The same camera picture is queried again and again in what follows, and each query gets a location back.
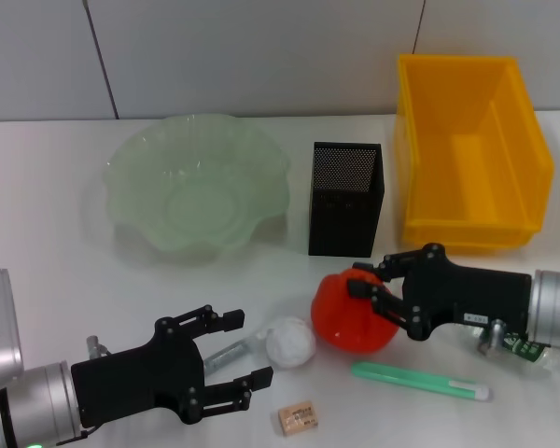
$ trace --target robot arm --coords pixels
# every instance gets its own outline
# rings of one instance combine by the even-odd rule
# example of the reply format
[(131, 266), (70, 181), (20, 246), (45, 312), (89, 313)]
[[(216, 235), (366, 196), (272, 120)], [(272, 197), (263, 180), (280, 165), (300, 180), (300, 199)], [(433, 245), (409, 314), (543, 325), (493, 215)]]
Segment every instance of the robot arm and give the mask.
[(193, 341), (207, 333), (239, 329), (244, 320), (241, 310), (219, 316), (206, 305), (159, 319), (153, 338), (142, 347), (75, 364), (71, 373), (82, 426), (97, 427), (158, 407), (170, 409), (188, 425), (246, 411), (251, 393), (270, 386), (272, 368), (205, 386), (203, 360)]
[(159, 319), (153, 337), (141, 347), (109, 354), (92, 338), (91, 359), (71, 370), (61, 362), (23, 371), (8, 273), (0, 270), (0, 448), (46, 448), (87, 439), (104, 423), (153, 408), (170, 409), (189, 425), (246, 411), (252, 393), (270, 386), (272, 368), (206, 386), (193, 341), (239, 329), (244, 320), (241, 310), (220, 316), (206, 305)]
[(493, 346), (507, 332), (560, 346), (560, 273), (538, 271), (533, 281), (523, 273), (462, 267), (448, 260), (439, 244), (386, 255), (377, 267), (353, 267), (384, 282), (404, 278), (402, 300), (359, 280), (350, 280), (348, 290), (371, 300), (376, 314), (405, 329), (411, 339), (424, 341), (439, 325), (456, 323), (489, 329)]

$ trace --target white wall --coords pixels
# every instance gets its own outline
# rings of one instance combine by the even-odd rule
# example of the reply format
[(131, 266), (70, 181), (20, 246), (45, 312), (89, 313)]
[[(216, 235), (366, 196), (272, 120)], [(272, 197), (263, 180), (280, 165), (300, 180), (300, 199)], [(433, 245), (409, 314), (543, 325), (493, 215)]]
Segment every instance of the white wall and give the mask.
[(0, 0), (0, 120), (113, 117), (81, 0)]
[(90, 0), (121, 118), (390, 111), (423, 0)]
[[(516, 56), (560, 108), (560, 0), (89, 0), (121, 118), (391, 112), (396, 59)], [(114, 113), (83, 0), (0, 0), (0, 120)]]
[(560, 108), (560, 0), (427, 0), (415, 52), (514, 56), (534, 107)]

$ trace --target cable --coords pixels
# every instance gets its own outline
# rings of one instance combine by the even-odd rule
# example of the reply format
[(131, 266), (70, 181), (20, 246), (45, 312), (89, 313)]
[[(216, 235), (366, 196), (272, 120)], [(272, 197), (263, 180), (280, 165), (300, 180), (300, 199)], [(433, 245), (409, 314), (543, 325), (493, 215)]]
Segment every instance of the cable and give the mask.
[(102, 427), (102, 425), (98, 425), (97, 427), (93, 427), (92, 429), (88, 429), (87, 431), (83, 430), (81, 431), (80, 436), (74, 437), (73, 439), (69, 439), (68, 441), (59, 441), (58, 443), (56, 443), (56, 446), (63, 446), (66, 445), (67, 443), (72, 443), (73, 441), (83, 441), (87, 439), (95, 431), (97, 431), (100, 427)]

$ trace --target label sticker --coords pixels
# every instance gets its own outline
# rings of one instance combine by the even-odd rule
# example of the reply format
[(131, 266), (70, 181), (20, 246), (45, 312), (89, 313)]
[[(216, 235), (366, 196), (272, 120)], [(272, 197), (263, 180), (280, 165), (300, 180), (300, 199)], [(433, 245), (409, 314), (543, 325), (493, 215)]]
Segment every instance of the label sticker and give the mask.
[(465, 322), (474, 322), (476, 324), (485, 325), (489, 322), (486, 315), (474, 315), (472, 313), (465, 313), (463, 315), (463, 320), (465, 320)]

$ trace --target wall seam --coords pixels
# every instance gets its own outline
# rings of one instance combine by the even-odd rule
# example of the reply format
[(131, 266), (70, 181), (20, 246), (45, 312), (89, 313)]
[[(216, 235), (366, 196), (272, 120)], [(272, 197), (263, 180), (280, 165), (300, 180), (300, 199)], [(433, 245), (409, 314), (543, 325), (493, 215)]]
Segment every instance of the wall seam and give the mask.
[(114, 94), (112, 93), (112, 88), (110, 87), (110, 80), (108, 79), (108, 73), (105, 70), (104, 58), (102, 57), (100, 44), (97, 40), (95, 27), (93, 26), (93, 19), (91, 18), (89, 0), (82, 0), (82, 1), (83, 1), (83, 7), (85, 8), (85, 13), (87, 14), (87, 22), (89, 23), (91, 29), (91, 36), (93, 37), (93, 45), (95, 46), (95, 51), (97, 52), (97, 57), (100, 60), (100, 66), (102, 67), (102, 75), (104, 76), (105, 88), (108, 90), (108, 97), (110, 98), (110, 105), (112, 106), (112, 111), (114, 112), (114, 118), (119, 119), (119, 112), (116, 109)]
[(417, 25), (417, 33), (414, 35), (414, 43), (413, 43), (413, 51), (412, 51), (413, 54), (417, 49), (417, 40), (419, 39), (419, 32), (421, 31), (421, 22), (423, 21), (423, 13), (426, 11), (426, 1), (427, 0), (423, 0), (423, 5), (421, 6), (421, 14), (419, 14), (419, 24)]

